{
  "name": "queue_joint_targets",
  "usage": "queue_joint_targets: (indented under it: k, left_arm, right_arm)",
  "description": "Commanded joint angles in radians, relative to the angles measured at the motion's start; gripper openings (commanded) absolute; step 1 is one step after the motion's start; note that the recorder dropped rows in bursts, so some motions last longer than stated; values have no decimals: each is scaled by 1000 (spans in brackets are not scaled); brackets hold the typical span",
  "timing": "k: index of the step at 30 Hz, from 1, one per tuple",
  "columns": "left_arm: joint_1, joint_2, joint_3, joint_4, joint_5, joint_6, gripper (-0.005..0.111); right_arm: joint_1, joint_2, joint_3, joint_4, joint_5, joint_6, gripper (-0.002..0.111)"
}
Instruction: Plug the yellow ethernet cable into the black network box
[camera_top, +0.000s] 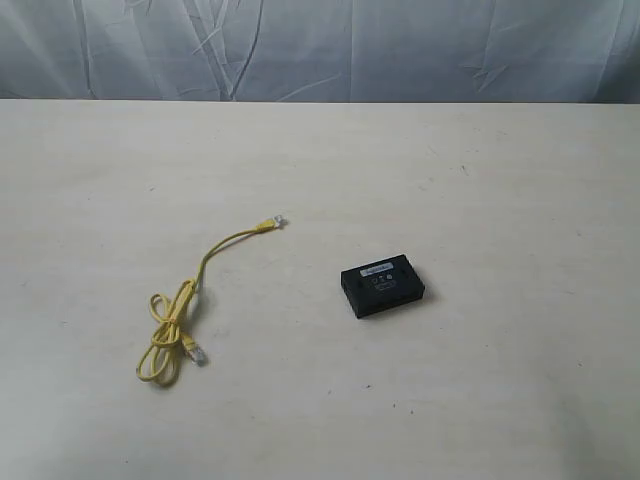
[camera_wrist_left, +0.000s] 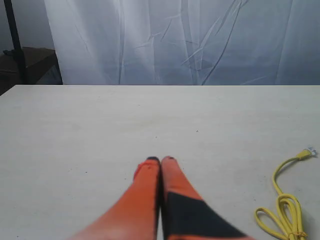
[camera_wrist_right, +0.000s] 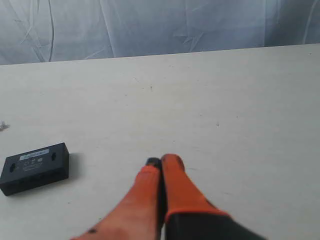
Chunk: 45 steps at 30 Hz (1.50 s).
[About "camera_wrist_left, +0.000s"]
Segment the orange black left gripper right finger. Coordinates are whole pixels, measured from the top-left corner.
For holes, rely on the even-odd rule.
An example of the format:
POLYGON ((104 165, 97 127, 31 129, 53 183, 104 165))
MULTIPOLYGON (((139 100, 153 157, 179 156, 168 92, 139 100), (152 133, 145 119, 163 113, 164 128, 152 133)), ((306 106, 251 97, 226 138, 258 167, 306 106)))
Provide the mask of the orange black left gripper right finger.
POLYGON ((251 240, 219 216, 193 188, 178 161, 161 161, 162 230, 165 240, 251 240))

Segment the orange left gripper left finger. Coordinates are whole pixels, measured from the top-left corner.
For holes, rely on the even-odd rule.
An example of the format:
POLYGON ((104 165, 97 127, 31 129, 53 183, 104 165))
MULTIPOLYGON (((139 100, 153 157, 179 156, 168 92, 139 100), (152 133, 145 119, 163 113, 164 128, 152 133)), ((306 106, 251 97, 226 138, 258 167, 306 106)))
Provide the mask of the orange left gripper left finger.
POLYGON ((159 220, 161 165, 148 157, 134 173, 119 200, 71 240, 155 240, 159 220))

